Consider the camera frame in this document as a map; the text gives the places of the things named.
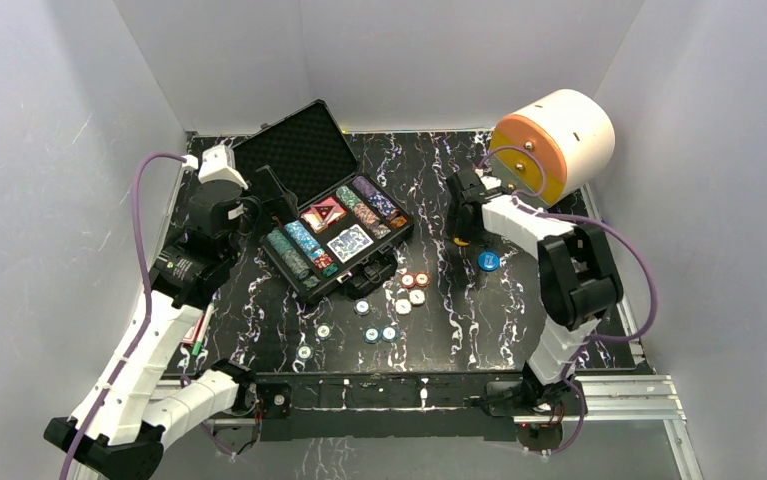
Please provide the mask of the white one chip left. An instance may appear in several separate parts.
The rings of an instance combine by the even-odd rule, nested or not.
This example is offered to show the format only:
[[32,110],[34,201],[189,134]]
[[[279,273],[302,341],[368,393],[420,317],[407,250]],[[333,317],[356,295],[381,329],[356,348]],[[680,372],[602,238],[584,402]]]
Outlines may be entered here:
[[395,311],[398,315],[408,315],[412,310],[412,304],[408,299],[402,298],[395,302]]

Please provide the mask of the pale green chip stack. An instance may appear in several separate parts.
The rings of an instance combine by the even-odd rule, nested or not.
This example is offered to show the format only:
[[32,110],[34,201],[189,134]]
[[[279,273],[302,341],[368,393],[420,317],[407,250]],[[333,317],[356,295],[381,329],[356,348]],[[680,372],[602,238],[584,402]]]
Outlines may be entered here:
[[318,277],[302,259],[295,246],[279,229],[274,229],[269,232],[266,239],[289,268],[293,277],[306,289],[313,289],[319,285],[320,280]]

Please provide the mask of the blue playing card deck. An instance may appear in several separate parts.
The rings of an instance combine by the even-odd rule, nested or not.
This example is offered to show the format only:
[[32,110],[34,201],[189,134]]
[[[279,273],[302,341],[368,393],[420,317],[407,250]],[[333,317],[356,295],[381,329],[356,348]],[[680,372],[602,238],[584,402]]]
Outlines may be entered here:
[[337,234],[327,243],[327,247],[340,262],[346,263],[373,244],[371,236],[360,225],[355,224]]

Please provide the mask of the white one chip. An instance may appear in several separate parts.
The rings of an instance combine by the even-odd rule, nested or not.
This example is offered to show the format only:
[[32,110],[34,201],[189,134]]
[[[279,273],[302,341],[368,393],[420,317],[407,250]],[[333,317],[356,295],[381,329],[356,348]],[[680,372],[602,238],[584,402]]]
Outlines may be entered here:
[[413,306],[421,306],[426,303],[426,295],[421,289],[413,289],[409,292],[409,302]]
[[412,304],[408,299],[402,298],[395,302],[395,311],[398,315],[408,315],[412,310]]

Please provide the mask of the black poker set case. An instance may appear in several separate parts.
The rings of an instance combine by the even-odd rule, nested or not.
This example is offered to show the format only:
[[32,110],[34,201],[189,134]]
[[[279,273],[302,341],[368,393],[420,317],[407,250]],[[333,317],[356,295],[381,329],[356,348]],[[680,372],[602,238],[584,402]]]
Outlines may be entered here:
[[[298,211],[303,226],[314,236],[325,251],[338,265],[337,273],[324,277],[301,248],[286,232],[284,226],[290,222],[275,222],[265,211],[260,219],[258,242],[264,249],[270,263],[295,291],[303,303],[316,303],[328,294],[341,290],[351,298],[359,299],[389,280],[396,272],[398,261],[395,249],[412,233],[415,221],[403,204],[387,192],[383,185],[370,174],[364,172],[352,152],[342,130],[323,100],[315,100],[284,119],[263,126],[250,138],[237,141],[232,150],[240,161],[240,171],[251,181],[252,193],[255,190],[255,171],[269,165],[285,187],[298,198]],[[407,224],[394,228],[378,211],[355,189],[352,181],[357,176],[366,177],[382,191],[404,214]],[[391,229],[383,239],[375,239],[363,226],[352,210],[335,225],[321,233],[315,233],[301,218],[303,211],[312,204],[333,196],[339,186],[349,187],[371,210]],[[358,224],[371,236],[374,244],[367,247],[346,263],[340,262],[327,247],[327,243],[346,228]],[[302,259],[318,277],[320,283],[313,289],[306,289],[293,277],[289,268],[268,243],[266,236],[274,229],[279,229],[295,246]]]

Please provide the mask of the red five chip right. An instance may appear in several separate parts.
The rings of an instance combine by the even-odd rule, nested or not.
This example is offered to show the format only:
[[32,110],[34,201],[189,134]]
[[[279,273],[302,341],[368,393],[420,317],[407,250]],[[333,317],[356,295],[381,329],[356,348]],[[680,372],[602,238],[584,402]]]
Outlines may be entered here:
[[430,275],[427,272],[418,272],[414,275],[415,285],[418,287],[427,287],[431,283]]

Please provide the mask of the blue small blind button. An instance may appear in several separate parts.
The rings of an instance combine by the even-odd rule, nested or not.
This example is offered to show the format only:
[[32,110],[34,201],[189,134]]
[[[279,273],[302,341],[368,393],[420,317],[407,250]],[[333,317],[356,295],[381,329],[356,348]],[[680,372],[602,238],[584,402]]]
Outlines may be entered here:
[[491,251],[484,251],[478,255],[478,266],[485,272],[493,272],[500,267],[500,258]]

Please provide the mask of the white one chip right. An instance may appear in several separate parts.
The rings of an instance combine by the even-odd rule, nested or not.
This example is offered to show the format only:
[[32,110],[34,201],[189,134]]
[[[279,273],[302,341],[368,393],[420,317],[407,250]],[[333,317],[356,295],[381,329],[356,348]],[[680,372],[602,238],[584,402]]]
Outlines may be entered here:
[[413,306],[421,306],[426,303],[426,295],[421,289],[413,289],[409,292],[409,302]]

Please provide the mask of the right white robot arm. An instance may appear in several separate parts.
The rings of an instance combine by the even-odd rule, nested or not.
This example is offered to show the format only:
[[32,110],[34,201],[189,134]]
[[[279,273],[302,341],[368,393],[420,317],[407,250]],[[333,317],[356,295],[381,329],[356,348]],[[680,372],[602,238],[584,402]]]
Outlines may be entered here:
[[482,407],[492,416],[549,413],[572,390],[578,356],[624,295],[606,233],[537,209],[475,168],[450,175],[446,186],[448,234],[461,243],[493,234],[533,257],[547,315],[520,381],[488,383]]

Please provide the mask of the teal fifty chip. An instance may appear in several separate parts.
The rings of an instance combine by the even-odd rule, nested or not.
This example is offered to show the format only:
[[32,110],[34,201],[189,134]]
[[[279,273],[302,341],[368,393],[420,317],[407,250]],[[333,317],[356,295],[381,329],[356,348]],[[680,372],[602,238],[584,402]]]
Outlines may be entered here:
[[399,330],[394,325],[389,325],[380,330],[381,339],[393,343],[399,338]]
[[363,340],[368,344],[376,344],[381,339],[381,332],[376,327],[368,327],[363,331]]

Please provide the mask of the triangular all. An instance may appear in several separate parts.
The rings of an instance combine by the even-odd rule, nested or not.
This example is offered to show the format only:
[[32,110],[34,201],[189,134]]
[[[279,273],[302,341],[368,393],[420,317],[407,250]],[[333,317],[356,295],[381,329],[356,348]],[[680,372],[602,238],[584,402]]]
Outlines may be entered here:
[[322,223],[327,225],[338,222],[346,215],[346,211],[338,201],[314,204],[311,210],[320,218]]

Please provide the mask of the purple and blue chip stack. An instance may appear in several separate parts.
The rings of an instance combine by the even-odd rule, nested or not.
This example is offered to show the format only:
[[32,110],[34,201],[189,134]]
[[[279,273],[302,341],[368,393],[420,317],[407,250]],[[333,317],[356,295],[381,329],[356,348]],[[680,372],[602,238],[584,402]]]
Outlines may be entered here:
[[372,184],[366,177],[357,176],[352,185],[378,211],[378,213],[394,228],[407,224],[407,218],[401,210]]

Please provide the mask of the red white small box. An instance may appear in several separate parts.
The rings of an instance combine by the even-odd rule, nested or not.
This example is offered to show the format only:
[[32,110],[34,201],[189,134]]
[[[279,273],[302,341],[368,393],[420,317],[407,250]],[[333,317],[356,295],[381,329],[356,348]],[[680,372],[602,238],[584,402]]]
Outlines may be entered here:
[[202,330],[202,323],[198,322],[193,325],[183,336],[181,343],[184,345],[193,345],[199,338],[200,331]]

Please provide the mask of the red playing card deck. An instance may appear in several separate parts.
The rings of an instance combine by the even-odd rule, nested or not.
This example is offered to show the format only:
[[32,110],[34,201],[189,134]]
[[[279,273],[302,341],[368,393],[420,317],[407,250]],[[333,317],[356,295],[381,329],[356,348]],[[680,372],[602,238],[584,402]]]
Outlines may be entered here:
[[[333,196],[329,196],[329,197],[326,197],[326,198],[324,198],[323,200],[321,200],[321,201],[319,201],[319,202],[317,202],[317,203],[314,203],[314,204],[319,204],[319,203],[321,203],[321,202],[332,202],[332,201],[338,201],[338,202],[340,203],[340,201],[339,201],[339,200],[337,200],[335,197],[333,197]],[[321,232],[323,232],[323,231],[324,231],[324,230],[326,230],[327,228],[329,228],[329,227],[331,227],[331,226],[335,225],[336,223],[338,223],[339,221],[341,221],[341,220],[342,220],[343,218],[345,218],[345,217],[346,217],[346,215],[347,215],[347,210],[346,210],[346,209],[345,209],[345,207],[344,207],[344,206],[343,206],[343,205],[340,203],[340,204],[342,205],[342,207],[344,208],[344,210],[346,211],[346,215],[345,215],[345,216],[344,216],[344,217],[343,217],[341,220],[339,220],[338,222],[336,222],[336,223],[334,223],[334,224],[332,224],[332,225],[327,225],[327,224],[324,224],[324,223],[322,223],[322,222],[321,222],[321,220],[320,220],[320,218],[319,218],[319,217],[318,217],[318,216],[317,216],[315,213],[313,213],[313,212],[312,212],[312,210],[311,210],[311,207],[312,207],[314,204],[312,204],[312,205],[311,205],[311,206],[310,206],[308,209],[306,209],[305,211],[303,211],[303,212],[302,212],[302,214],[301,214],[301,218],[302,218],[302,219],[303,219],[303,220],[304,220],[304,221],[307,223],[307,225],[308,225],[308,226],[309,226],[309,227],[310,227],[310,228],[311,228],[311,229],[312,229],[312,230],[313,230],[315,233],[321,233]]]

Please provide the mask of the orange blue chip stack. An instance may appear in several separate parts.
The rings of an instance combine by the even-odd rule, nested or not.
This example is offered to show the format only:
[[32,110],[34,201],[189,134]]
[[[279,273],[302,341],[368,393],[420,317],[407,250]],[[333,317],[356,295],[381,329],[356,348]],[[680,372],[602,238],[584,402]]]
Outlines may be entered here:
[[362,201],[351,207],[352,212],[374,236],[375,239],[383,239],[391,233],[391,229]]

